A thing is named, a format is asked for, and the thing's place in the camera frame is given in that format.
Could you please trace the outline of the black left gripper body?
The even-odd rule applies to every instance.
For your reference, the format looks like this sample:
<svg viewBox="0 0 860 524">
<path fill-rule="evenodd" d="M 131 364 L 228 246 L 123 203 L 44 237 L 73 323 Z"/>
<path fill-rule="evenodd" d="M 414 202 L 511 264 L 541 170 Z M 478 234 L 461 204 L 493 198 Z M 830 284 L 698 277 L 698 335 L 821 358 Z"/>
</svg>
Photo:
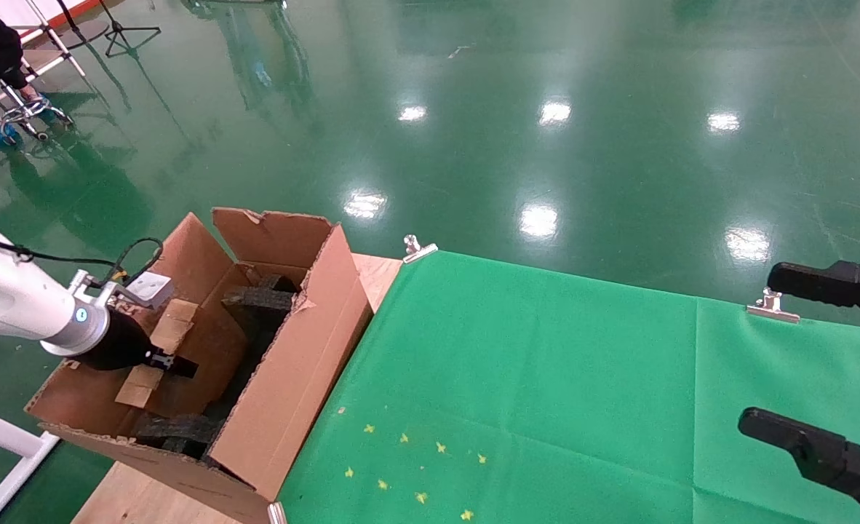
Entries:
<svg viewBox="0 0 860 524">
<path fill-rule="evenodd" d="M 72 360 L 95 370 L 121 370 L 147 364 L 153 354 L 147 332 L 130 315 L 108 311 L 108 326 L 100 341 Z"/>
</svg>

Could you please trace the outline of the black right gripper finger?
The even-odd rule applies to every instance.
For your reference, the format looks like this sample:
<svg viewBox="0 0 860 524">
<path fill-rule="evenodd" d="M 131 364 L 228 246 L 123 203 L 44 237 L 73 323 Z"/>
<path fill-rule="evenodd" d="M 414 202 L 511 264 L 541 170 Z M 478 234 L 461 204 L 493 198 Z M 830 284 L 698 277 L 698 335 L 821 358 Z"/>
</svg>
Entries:
<svg viewBox="0 0 860 524">
<path fill-rule="evenodd" d="M 779 263 L 770 270 L 767 286 L 773 292 L 806 301 L 860 309 L 860 264 L 845 260 L 825 269 Z"/>
<path fill-rule="evenodd" d="M 836 432 L 762 408 L 746 408 L 738 430 L 788 452 L 800 475 L 849 496 L 860 505 L 860 445 Z"/>
</svg>

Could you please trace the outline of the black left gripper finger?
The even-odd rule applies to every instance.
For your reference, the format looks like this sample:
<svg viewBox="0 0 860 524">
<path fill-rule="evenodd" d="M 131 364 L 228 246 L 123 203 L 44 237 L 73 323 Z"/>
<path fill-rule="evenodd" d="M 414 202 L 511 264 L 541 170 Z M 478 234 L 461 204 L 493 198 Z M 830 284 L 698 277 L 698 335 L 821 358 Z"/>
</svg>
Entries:
<svg viewBox="0 0 860 524">
<path fill-rule="evenodd" d="M 165 354 L 161 349 L 154 349 L 148 354 L 148 365 L 165 373 L 184 378 L 193 378 L 199 368 L 197 362 L 176 354 Z"/>
</svg>

